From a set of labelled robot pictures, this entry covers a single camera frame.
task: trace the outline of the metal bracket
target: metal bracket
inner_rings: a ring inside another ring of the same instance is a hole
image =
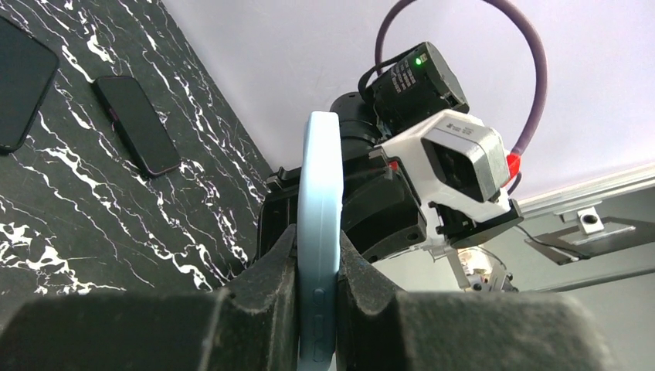
[[[597,233],[605,229],[600,216],[596,212],[596,208],[593,206],[579,210],[577,216],[578,228],[585,235]]]

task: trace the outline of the black cable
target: black cable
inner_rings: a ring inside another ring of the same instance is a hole
[[[390,60],[386,60],[384,62],[380,62],[373,66],[370,70],[366,71],[363,75],[361,75],[361,78],[359,79],[359,83],[357,84],[357,90],[359,92],[359,95],[361,96],[362,100],[368,104],[372,104],[373,102],[373,97],[368,96],[365,94],[366,90],[366,85],[368,84],[368,81],[371,79],[371,76],[373,76],[373,73],[381,69],[383,67],[391,66],[394,63],[397,63],[401,59],[405,58],[408,54],[410,54],[413,51],[413,49],[409,49],[403,53],[400,53],[397,56],[394,56]]]
[[[514,182],[512,185],[510,185],[510,188],[507,190],[507,194],[511,195],[514,193],[516,188],[518,187],[519,183],[521,183],[521,179],[523,179],[523,174],[521,172],[516,173],[516,177],[514,178]]]
[[[532,236],[532,235],[531,235],[527,230],[525,230],[525,228],[522,227],[522,226],[516,226],[515,228],[517,228],[517,229],[519,229],[521,232],[523,232],[523,233],[525,234],[525,236],[527,236],[527,237],[528,237],[532,242],[534,242],[534,243],[538,243],[538,244],[540,244],[540,245],[542,245],[542,246],[552,247],[553,249],[557,249],[557,250],[560,250],[560,251],[564,251],[565,253],[569,253],[569,254],[573,255],[574,257],[577,257],[578,259],[582,259],[582,260],[588,260],[588,259],[591,259],[591,257],[590,257],[589,255],[587,255],[587,254],[583,254],[583,253],[581,253],[581,252],[579,252],[579,251],[575,251],[575,250],[573,250],[573,249],[569,249],[569,248],[567,248],[567,247],[561,247],[561,246],[551,245],[550,243],[546,243],[546,242],[542,242],[542,241],[540,241],[540,240],[537,240],[537,239],[534,238],[534,237],[533,237],[533,236]]]

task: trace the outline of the red connector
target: red connector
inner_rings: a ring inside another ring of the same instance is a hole
[[[507,155],[507,167],[510,169],[510,180],[507,181],[509,183],[521,169],[521,155],[513,152]]]

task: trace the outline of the phone case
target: phone case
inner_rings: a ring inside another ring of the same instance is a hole
[[[55,76],[57,74],[57,71],[59,70],[59,57],[48,46],[46,46],[46,44],[41,43],[39,40],[35,39],[32,35],[28,34],[20,26],[17,26],[13,22],[9,21],[8,19],[2,18],[2,17],[0,17],[0,22],[7,23],[11,27],[17,29],[22,34],[29,37],[34,43],[39,44],[39,46],[41,46],[46,52],[52,54],[53,61],[54,61],[53,71],[51,72],[51,74],[48,77],[48,82],[44,86],[43,91],[41,93],[41,96],[39,97],[39,100],[36,103],[36,106],[34,107],[34,111],[32,112],[32,114],[29,117],[29,121],[27,122],[27,125],[25,126],[25,129],[24,129],[24,131],[22,133],[21,138],[19,139],[19,141],[15,145],[4,145],[4,144],[0,143],[0,151],[2,151],[4,153],[11,153],[11,152],[14,152],[14,151],[16,151],[16,150],[18,150],[19,148],[22,147],[22,145],[25,143],[25,139],[27,138],[27,135],[29,134],[29,131],[32,129],[32,126],[34,125],[34,120],[36,119],[36,115],[39,113],[39,109],[41,108],[41,105],[43,104],[43,101],[46,99],[46,96],[48,95],[48,91],[50,91],[50,87],[53,85],[53,81],[55,80]]]
[[[177,167],[179,167],[180,163],[182,161],[181,159],[174,166],[172,166],[171,168],[165,169],[163,172],[153,172],[152,170],[150,170],[148,168],[148,164],[146,164],[145,160],[143,159],[143,157],[141,156],[139,151],[134,146],[134,143],[130,139],[130,136],[127,134],[127,132],[123,128],[122,123],[118,120],[118,117],[114,113],[114,110],[111,107],[110,102],[105,97],[105,95],[104,95],[104,93],[102,91],[102,88],[99,85],[99,83],[102,82],[103,79],[132,79],[134,81],[136,81],[136,79],[134,79],[133,77],[129,77],[129,76],[98,77],[97,79],[95,79],[91,83],[91,89],[96,94],[96,96],[98,98],[98,101],[100,102],[100,105],[102,105],[102,107],[103,107],[105,113],[107,114],[107,116],[114,123],[114,130],[116,130],[116,133],[118,134],[118,137],[123,142],[123,144],[127,147],[127,150],[130,152],[130,156],[133,158],[134,162],[136,162],[137,167],[143,173],[145,173],[147,176],[149,176],[150,178],[154,178],[154,177],[157,177],[157,176],[160,176],[160,175],[164,175],[165,173],[171,172],[171,171],[175,170]],[[141,91],[143,91],[143,88],[138,83],[138,81],[137,81],[137,85],[139,86],[139,89],[141,89]],[[143,91],[143,93],[144,93],[144,96],[146,96],[146,99],[148,100],[148,104],[150,104],[150,107],[152,108],[152,103],[150,102],[150,99],[148,98],[148,95],[144,91]]]
[[[343,171],[339,117],[313,112],[305,131],[298,191],[298,369],[327,370],[336,346]]]

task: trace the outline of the white ceiling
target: white ceiling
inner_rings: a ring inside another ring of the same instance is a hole
[[[300,164],[304,124],[356,90],[394,0],[164,0],[267,161]],[[655,2],[515,0],[535,24],[551,83],[523,159],[518,198],[655,161]],[[471,113],[510,148],[534,67],[520,33],[479,0],[419,1],[393,23],[385,57],[429,40]]]

